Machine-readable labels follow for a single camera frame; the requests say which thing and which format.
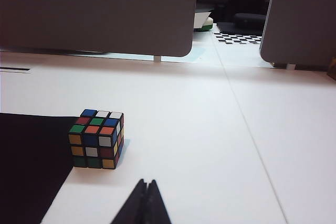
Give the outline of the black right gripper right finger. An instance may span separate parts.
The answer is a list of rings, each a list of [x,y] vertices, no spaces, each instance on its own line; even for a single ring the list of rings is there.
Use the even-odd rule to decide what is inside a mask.
[[[163,198],[155,180],[152,180],[149,183],[146,190],[143,223],[171,223]]]

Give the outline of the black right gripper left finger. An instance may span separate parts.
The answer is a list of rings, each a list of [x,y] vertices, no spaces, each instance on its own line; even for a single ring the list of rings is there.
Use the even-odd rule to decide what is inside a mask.
[[[141,223],[146,189],[147,184],[140,179],[111,223]]]

